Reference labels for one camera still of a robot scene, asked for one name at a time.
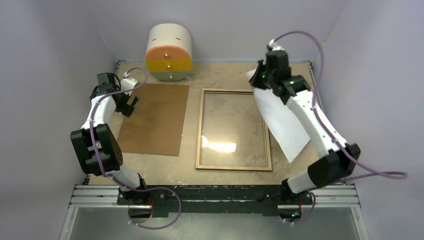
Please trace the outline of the mountain landscape photo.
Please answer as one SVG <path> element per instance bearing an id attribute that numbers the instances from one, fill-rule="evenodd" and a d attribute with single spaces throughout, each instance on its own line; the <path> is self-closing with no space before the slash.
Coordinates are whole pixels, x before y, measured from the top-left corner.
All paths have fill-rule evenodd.
<path id="1" fill-rule="evenodd" d="M 252 88 L 259 112 L 279 144 L 287 161 L 292 163 L 310 137 L 295 114 L 275 96 L 271 89 Z"/>

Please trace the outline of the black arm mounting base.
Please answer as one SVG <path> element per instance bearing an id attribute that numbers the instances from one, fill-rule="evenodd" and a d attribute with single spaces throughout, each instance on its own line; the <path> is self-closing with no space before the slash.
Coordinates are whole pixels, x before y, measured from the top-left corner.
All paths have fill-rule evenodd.
<path id="1" fill-rule="evenodd" d="M 147 207 L 152 217 L 170 213 L 261 214 L 265 217 L 299 216 L 313 203 L 307 192 L 291 194 L 271 185 L 149 185 L 147 192 L 119 191 L 119 206 Z"/>

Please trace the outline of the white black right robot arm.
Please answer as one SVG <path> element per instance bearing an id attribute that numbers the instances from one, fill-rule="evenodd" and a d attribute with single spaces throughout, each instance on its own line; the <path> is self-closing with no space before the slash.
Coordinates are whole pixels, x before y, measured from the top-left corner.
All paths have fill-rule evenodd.
<path id="1" fill-rule="evenodd" d="M 350 176 L 361 150 L 349 144 L 331 125 L 314 93 L 301 75 L 293 75 L 289 55 L 283 49 L 270 50 L 249 73 L 259 112 L 283 150 L 299 152 L 299 144 L 310 140 L 317 161 L 303 172 L 281 183 L 280 196 L 288 204 L 302 192 L 322 188 Z"/>

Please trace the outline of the brown cardboard backing board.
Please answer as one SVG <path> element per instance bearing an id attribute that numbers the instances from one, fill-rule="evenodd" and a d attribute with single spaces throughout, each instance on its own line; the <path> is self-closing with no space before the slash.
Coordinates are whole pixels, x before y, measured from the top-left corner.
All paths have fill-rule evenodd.
<path id="1" fill-rule="evenodd" d="M 122 152 L 178 156 L 189 86 L 146 83 L 134 94 L 140 100 L 117 137 Z"/>

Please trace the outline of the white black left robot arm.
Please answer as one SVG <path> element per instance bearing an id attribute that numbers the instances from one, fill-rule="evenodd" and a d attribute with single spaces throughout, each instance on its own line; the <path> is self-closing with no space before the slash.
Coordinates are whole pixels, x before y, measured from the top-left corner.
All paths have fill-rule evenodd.
<path id="1" fill-rule="evenodd" d="M 125 72 L 122 78 L 115 73 L 97 75 L 89 100 L 90 110 L 84 124 L 70 133 L 70 140 L 82 171 L 89 175 L 108 178 L 119 185 L 138 205 L 146 203 L 149 191 L 144 179 L 124 164 L 123 152 L 114 137 L 109 122 L 113 113 L 129 118 L 140 100 L 132 97 L 134 90 L 143 86 Z"/>

